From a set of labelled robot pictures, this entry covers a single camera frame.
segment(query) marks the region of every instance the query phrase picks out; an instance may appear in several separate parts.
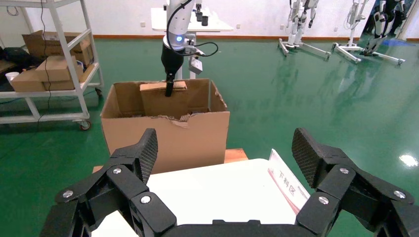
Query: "stacked cardboard boxes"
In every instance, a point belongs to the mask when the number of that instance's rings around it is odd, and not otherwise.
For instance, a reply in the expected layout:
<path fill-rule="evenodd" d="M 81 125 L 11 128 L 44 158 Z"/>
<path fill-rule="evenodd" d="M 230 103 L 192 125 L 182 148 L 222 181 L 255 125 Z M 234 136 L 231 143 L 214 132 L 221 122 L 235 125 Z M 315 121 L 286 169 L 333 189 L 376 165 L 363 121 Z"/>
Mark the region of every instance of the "stacked cardboard boxes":
<path fill-rule="evenodd" d="M 75 56 L 72 59 L 79 82 L 85 80 L 83 68 L 77 65 Z M 36 69 L 24 71 L 15 77 L 11 81 L 11 85 L 16 92 L 74 89 L 74 83 L 64 56 L 49 56 Z"/>
<path fill-rule="evenodd" d="M 67 43 L 70 43 L 78 35 L 80 35 L 80 33 L 64 33 L 64 35 Z M 26 47 L 28 48 L 29 54 L 34 57 L 42 58 L 44 55 L 64 56 L 57 32 L 45 32 L 45 34 L 42 34 L 42 31 L 37 31 L 29 35 L 22 35 L 22 37 L 25 41 Z M 94 58 L 88 37 L 72 48 L 70 50 L 70 54 L 75 56 L 76 60 L 79 60 L 86 66 L 89 66 L 93 62 Z"/>

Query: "white metal shelf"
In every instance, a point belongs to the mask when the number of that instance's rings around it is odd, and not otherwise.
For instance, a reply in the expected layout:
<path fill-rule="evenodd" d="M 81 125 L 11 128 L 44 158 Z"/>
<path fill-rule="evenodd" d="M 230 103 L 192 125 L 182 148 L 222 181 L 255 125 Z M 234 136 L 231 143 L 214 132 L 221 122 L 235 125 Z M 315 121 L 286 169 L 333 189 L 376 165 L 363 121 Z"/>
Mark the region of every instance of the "white metal shelf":
<path fill-rule="evenodd" d="M 16 6 L 16 7 L 35 7 L 35 8 L 41 8 L 42 5 L 44 8 L 46 8 L 48 0 L 42 0 L 42 4 L 40 0 L 1 0 L 0 6 Z M 73 3 L 75 1 L 79 0 L 56 0 L 53 1 L 53 4 L 55 8 L 68 5 L 70 3 Z"/>
<path fill-rule="evenodd" d="M 79 36 L 74 38 L 70 43 L 67 43 L 64 31 L 61 25 L 61 21 L 58 16 L 57 8 L 80 1 L 82 6 L 82 11 L 84 15 L 84 20 L 87 26 L 87 29 L 83 31 Z M 0 117 L 0 124 L 2 123 L 22 123 L 22 122 L 38 122 L 38 121 L 54 121 L 54 120 L 73 120 L 84 127 L 84 129 L 88 129 L 86 127 L 89 126 L 89 123 L 86 122 L 89 119 L 90 114 L 88 113 L 87 106 L 84 100 L 83 92 L 87 89 L 87 87 L 96 87 L 102 88 L 103 87 L 103 77 L 102 77 L 102 70 L 100 68 L 96 45 L 94 43 L 92 30 L 90 26 L 90 21 L 87 14 L 85 0 L 0 0 L 0 6 L 16 6 L 16 7 L 43 7 L 45 9 L 49 9 L 52 20 L 54 22 L 55 28 L 57 30 L 58 38 L 61 43 L 61 47 L 63 48 L 64 57 L 67 60 L 67 65 L 70 71 L 70 75 L 72 81 L 74 83 L 73 90 L 54 90 L 54 91 L 42 91 L 42 92 L 0 92 L 0 98 L 25 98 L 26 103 L 32 113 L 32 116 L 8 116 L 8 117 Z M 89 75 L 86 78 L 86 81 L 83 83 L 79 83 L 79 78 L 76 73 L 76 68 L 73 64 L 72 56 L 70 54 L 70 50 L 75 47 L 78 43 L 80 43 L 84 38 L 90 38 L 90 45 L 93 51 L 93 69 L 89 72 Z M 99 74 L 99 82 L 91 82 L 93 76 L 98 73 Z M 40 115 L 35 104 L 33 103 L 31 98 L 34 97 L 49 97 L 49 96 L 77 96 L 79 99 L 80 107 L 82 109 L 81 113 L 66 113 L 66 114 L 50 114 L 50 115 Z"/>

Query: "white tabletop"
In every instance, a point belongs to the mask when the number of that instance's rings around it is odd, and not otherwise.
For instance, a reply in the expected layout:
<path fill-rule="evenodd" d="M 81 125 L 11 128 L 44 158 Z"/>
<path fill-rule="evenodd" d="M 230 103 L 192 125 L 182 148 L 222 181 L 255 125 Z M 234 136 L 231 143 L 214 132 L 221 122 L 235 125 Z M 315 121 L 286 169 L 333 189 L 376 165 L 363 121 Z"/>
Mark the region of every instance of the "white tabletop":
<path fill-rule="evenodd" d="M 151 175 L 147 184 L 177 217 L 178 225 L 213 220 L 294 224 L 295 213 L 268 173 L 253 159 Z M 108 215 L 92 237 L 136 237 L 123 217 Z"/>
<path fill-rule="evenodd" d="M 202 11 L 204 16 L 208 16 L 208 25 L 202 26 L 201 22 L 197 22 L 195 13 L 192 12 L 191 23 L 189 23 L 188 31 L 191 32 L 225 32 L 233 31 L 233 27 L 227 25 L 225 22 L 219 20 L 216 14 Z M 151 9 L 151 28 L 154 31 L 166 31 L 167 27 L 167 13 L 163 8 Z"/>

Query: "carbon fiber texture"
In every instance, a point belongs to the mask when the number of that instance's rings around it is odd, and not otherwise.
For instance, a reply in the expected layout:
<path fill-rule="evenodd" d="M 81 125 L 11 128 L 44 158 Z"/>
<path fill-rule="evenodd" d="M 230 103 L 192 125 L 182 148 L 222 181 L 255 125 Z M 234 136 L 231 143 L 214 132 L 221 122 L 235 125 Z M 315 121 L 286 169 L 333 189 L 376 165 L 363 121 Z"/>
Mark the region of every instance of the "carbon fiber texture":
<path fill-rule="evenodd" d="M 138 144 L 141 148 L 138 157 L 140 159 L 143 183 L 147 184 L 151 171 L 153 170 L 154 163 L 157 159 L 157 152 L 159 151 L 156 130 L 153 128 L 147 128 Z"/>
<path fill-rule="evenodd" d="M 316 188 L 318 169 L 322 160 L 316 153 L 317 143 L 304 128 L 294 132 L 292 152 L 302 174 L 311 188 Z"/>

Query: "green floor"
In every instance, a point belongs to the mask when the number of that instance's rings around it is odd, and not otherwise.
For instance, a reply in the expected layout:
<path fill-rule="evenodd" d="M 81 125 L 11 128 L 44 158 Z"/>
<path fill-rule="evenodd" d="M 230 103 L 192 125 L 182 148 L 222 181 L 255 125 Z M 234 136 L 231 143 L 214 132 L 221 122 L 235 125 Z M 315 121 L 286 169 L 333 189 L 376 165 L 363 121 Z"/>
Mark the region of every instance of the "green floor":
<path fill-rule="evenodd" d="M 332 44 L 313 45 L 329 50 Z M 219 47 L 203 60 L 199 77 L 215 81 L 231 111 L 228 148 L 244 148 L 249 158 L 268 158 L 274 148 L 304 181 L 291 141 L 296 127 L 306 127 L 318 141 L 342 148 L 360 168 L 419 198 L 418 167 L 399 160 L 403 154 L 419 156 L 417 45 L 380 48 L 406 59 L 401 68 L 376 58 L 355 66 L 337 53 L 329 62 L 303 51 L 285 58 L 275 41 L 219 41 Z M 161 40 L 97 40 L 97 48 L 104 95 L 117 81 L 165 78 Z M 2 236 L 37 236 L 56 192 L 108 159 L 99 118 L 103 100 L 95 93 L 85 97 L 93 125 L 88 132 L 61 121 L 41 123 L 38 133 L 36 124 L 0 125 Z M 72 111 L 77 103 L 53 98 L 51 107 Z M 46 100 L 37 105 L 46 108 Z M 0 116 L 10 114 L 5 111 L 27 113 L 22 100 L 1 104 Z M 372 234 L 343 212 L 330 236 Z"/>

